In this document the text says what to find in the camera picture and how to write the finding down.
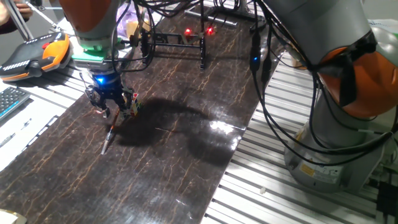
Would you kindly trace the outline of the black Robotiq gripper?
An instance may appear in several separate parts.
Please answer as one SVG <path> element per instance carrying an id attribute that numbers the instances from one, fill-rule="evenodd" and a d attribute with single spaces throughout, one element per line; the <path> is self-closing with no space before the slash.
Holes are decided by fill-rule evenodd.
<path id="1" fill-rule="evenodd" d="M 111 112 L 106 100 L 122 103 L 119 108 L 123 118 L 131 115 L 133 89 L 123 89 L 121 74 L 115 71 L 91 71 L 93 84 L 88 86 L 88 99 L 94 103 L 96 112 L 109 118 Z"/>

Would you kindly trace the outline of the bystander bare hand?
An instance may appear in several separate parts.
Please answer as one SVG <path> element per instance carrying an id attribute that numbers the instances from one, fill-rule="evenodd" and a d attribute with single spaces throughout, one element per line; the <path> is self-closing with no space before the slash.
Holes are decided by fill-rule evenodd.
<path id="1" fill-rule="evenodd" d="M 32 17 L 33 10 L 26 3 L 16 2 L 16 6 L 24 19 L 29 20 Z"/>

